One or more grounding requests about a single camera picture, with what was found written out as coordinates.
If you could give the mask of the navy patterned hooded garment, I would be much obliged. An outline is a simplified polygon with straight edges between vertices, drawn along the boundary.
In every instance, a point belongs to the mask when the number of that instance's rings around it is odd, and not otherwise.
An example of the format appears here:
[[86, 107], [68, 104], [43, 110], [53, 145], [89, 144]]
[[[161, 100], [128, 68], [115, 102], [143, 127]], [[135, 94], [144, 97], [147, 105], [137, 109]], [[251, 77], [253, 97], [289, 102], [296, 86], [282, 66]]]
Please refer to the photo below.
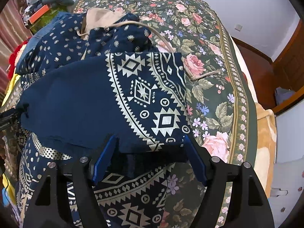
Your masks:
[[90, 9], [59, 21], [20, 65], [23, 149], [18, 207], [24, 215], [52, 162], [65, 165], [118, 144], [93, 188], [108, 227], [159, 227], [174, 163], [188, 161], [185, 135], [198, 132], [187, 104], [187, 67], [157, 31], [132, 13]]

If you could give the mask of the red yarn plush toy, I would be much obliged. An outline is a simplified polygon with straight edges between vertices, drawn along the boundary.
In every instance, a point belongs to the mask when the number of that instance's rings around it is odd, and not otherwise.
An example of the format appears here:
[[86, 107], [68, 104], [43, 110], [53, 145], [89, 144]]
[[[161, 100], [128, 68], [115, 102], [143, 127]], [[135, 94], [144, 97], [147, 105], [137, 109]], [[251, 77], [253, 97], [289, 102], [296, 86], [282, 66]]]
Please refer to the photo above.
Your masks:
[[7, 70], [9, 80], [12, 79], [17, 62], [19, 61], [19, 58], [30, 39], [31, 37], [27, 38], [22, 44], [18, 45], [14, 52], [10, 55], [8, 59], [9, 66]]

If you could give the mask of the beige brown blanket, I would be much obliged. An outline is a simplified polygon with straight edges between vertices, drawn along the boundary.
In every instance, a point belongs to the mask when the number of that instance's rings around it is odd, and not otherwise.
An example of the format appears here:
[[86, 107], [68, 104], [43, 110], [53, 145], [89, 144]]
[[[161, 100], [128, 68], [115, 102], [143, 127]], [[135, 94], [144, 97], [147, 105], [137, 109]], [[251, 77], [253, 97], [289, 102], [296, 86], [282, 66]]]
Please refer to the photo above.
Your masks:
[[260, 180], [266, 196], [271, 196], [274, 163], [277, 147], [277, 129], [275, 115], [271, 109], [264, 109], [256, 103], [257, 113], [257, 152], [254, 170]]

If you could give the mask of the red striped curtain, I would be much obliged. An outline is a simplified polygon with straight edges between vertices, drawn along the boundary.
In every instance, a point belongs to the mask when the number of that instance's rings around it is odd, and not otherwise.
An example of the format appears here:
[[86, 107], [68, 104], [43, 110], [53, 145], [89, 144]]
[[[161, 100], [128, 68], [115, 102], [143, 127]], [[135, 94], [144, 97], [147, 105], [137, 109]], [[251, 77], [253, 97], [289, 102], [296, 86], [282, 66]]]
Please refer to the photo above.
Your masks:
[[21, 16], [26, 7], [26, 0], [8, 0], [1, 12], [1, 94], [5, 93], [9, 81], [7, 68], [10, 55], [32, 36]]

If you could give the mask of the floral green bedspread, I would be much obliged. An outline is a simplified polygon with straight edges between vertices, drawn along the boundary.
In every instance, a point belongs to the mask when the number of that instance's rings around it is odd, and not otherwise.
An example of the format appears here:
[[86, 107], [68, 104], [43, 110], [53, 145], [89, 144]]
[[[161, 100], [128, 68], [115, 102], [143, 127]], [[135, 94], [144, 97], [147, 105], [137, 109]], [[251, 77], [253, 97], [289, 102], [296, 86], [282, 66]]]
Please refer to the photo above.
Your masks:
[[[84, 14], [90, 9], [132, 13], [141, 23], [156, 30], [157, 33], [149, 37], [152, 44], [160, 50], [171, 47], [182, 55], [187, 67], [187, 104], [190, 121], [198, 132], [194, 138], [198, 145], [225, 163], [254, 162], [257, 148], [255, 104], [241, 72], [233, 41], [206, 2], [83, 0], [71, 14]], [[2, 111], [18, 108], [23, 93], [20, 65], [15, 68], [17, 78], [10, 83]], [[8, 147], [8, 178], [4, 180], [3, 199], [5, 206], [12, 210], [14, 224], [23, 227], [24, 215], [17, 201], [21, 156], [29, 132], [18, 120], [4, 135]], [[189, 160], [174, 163], [167, 180], [173, 183], [173, 187], [167, 193], [159, 227], [189, 227], [206, 188], [196, 179]]]

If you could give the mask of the blue denim garment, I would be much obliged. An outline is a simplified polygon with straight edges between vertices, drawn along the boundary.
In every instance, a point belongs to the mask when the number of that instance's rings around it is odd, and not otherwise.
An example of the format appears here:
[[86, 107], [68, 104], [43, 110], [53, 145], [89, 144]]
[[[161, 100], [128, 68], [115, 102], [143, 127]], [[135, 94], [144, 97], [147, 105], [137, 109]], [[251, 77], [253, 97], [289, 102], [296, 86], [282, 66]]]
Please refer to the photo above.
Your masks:
[[37, 43], [42, 39], [43, 36], [45, 36], [51, 29], [54, 28], [56, 24], [59, 23], [59, 21], [63, 20], [66, 16], [71, 15], [69, 12], [59, 12], [46, 26], [41, 28], [37, 33], [35, 33], [31, 39], [26, 44], [19, 61], [17, 62], [17, 65], [20, 65], [26, 54], [34, 49], [37, 45]]

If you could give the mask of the orange box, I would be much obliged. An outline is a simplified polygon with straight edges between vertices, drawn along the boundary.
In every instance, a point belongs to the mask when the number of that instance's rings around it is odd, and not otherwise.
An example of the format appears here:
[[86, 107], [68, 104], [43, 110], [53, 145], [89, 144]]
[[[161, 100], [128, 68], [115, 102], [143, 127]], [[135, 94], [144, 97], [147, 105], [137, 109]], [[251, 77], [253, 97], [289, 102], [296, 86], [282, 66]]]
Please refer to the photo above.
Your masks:
[[44, 15], [49, 10], [50, 10], [50, 8], [48, 5], [43, 5], [29, 18], [30, 24], [33, 24], [35, 21], [37, 21], [40, 17], [42, 17], [42, 15]]

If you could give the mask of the green patterned storage box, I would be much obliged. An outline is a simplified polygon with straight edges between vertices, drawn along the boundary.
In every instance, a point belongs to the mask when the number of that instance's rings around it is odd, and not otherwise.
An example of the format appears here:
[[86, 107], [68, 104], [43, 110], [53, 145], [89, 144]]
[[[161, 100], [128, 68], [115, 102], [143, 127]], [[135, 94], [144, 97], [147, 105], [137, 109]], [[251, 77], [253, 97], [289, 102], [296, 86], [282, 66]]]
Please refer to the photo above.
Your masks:
[[30, 24], [28, 21], [28, 28], [30, 29], [31, 33], [34, 35], [37, 33], [41, 28], [46, 26], [57, 14], [58, 12], [67, 12], [67, 7], [62, 5], [48, 5], [50, 10], [47, 11], [42, 17], [40, 17], [37, 21], [33, 24]]

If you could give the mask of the grey pillow on pile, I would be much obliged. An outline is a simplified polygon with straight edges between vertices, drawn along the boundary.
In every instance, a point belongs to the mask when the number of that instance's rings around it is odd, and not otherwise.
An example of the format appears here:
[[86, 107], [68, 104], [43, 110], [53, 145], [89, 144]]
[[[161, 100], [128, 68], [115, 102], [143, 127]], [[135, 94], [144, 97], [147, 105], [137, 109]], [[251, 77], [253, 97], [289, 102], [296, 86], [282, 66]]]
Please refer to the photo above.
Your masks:
[[49, 4], [59, 4], [63, 6], [72, 6], [74, 5], [73, 0], [42, 0], [43, 5], [49, 5]]

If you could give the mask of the wall power socket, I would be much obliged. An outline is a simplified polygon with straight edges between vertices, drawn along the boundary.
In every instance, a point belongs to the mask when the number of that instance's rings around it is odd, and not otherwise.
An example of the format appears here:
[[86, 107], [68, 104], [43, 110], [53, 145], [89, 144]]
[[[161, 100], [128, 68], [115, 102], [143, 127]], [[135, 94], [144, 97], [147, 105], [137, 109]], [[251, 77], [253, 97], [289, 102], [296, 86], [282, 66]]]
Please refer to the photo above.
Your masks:
[[242, 28], [243, 28], [243, 26], [240, 25], [240, 24], [236, 24], [236, 26], [235, 26], [234, 28], [235, 28], [235, 30], [237, 30], [237, 31], [241, 31]]

